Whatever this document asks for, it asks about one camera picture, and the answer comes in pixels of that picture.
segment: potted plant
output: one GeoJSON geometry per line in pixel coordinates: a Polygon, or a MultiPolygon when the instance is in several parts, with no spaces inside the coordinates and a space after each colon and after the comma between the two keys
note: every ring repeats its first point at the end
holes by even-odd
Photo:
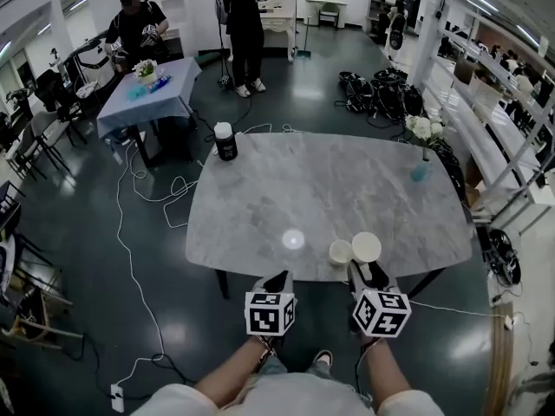
{"type": "Polygon", "coordinates": [[[158,63],[155,60],[141,60],[135,66],[133,66],[133,71],[135,76],[143,85],[148,85],[154,83],[158,76],[156,75],[156,67],[158,63]]]}
{"type": "Polygon", "coordinates": [[[409,115],[405,119],[407,129],[422,143],[422,160],[410,173],[415,182],[420,182],[428,172],[428,149],[443,138],[443,125],[440,120],[430,120],[426,117],[409,115]]]}

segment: blue tablecloth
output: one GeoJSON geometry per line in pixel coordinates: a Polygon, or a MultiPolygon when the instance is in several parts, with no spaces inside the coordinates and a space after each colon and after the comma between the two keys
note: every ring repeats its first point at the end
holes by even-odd
{"type": "Polygon", "coordinates": [[[194,81],[201,73],[200,67],[192,57],[164,63],[164,75],[172,80],[152,94],[131,100],[129,92],[138,84],[134,74],[126,75],[112,93],[96,118],[98,136],[123,127],[139,125],[163,117],[189,117],[187,105],[191,98],[194,81]]]}

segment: man in black shirt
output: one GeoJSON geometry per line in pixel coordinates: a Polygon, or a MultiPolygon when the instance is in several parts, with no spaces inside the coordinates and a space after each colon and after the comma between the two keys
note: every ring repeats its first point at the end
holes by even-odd
{"type": "Polygon", "coordinates": [[[227,34],[232,38],[235,91],[241,97],[250,97],[251,92],[245,85],[246,79],[259,93],[266,90],[260,81],[264,31],[260,21],[258,1],[230,0],[230,2],[231,12],[227,22],[227,34]],[[248,73],[245,77],[246,63],[248,63],[248,73]]]}
{"type": "Polygon", "coordinates": [[[151,59],[161,63],[169,56],[160,36],[166,32],[169,22],[154,2],[120,0],[121,11],[110,23],[104,49],[112,55],[112,44],[121,39],[127,53],[127,66],[131,69],[141,60],[151,59]]]}

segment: white paper cup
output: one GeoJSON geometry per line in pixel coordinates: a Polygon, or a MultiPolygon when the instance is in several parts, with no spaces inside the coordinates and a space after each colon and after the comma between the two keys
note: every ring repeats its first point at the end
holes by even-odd
{"type": "Polygon", "coordinates": [[[351,248],[358,263],[374,262],[382,254],[380,239],[371,232],[361,232],[354,236],[351,248]]]}
{"type": "Polygon", "coordinates": [[[336,267],[345,267],[353,258],[353,250],[346,240],[336,240],[330,245],[330,262],[336,267]]]}

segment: gray marble tabletop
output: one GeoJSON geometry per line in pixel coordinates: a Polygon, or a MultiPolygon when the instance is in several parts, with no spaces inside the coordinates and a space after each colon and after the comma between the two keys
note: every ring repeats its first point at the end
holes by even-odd
{"type": "Polygon", "coordinates": [[[329,263],[330,244],[361,231],[379,237],[379,262],[397,277],[472,256],[463,207],[435,153],[417,183],[417,146],[310,133],[239,135],[237,144],[235,160],[210,154],[200,175],[186,240],[192,263],[344,281],[345,270],[329,263]]]}

